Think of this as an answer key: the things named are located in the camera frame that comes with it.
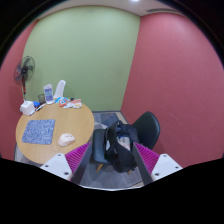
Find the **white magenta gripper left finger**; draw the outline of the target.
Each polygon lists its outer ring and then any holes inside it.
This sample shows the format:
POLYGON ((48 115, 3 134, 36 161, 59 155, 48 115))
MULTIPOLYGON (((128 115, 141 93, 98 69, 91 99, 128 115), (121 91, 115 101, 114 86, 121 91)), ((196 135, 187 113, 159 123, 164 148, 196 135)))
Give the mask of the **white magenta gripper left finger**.
POLYGON ((66 154, 57 153, 45 164, 43 164, 41 169, 70 181, 72 175, 81 165, 81 161, 84 159, 89 147, 90 144, 86 143, 66 154))

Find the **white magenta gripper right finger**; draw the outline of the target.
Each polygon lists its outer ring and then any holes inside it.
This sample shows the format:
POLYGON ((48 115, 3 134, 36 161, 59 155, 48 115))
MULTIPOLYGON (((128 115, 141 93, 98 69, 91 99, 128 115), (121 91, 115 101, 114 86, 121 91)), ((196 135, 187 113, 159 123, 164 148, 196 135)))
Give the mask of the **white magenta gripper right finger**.
POLYGON ((138 143, 133 144, 133 155, 144 183, 152 183, 182 169, 168 154, 157 154, 138 143))

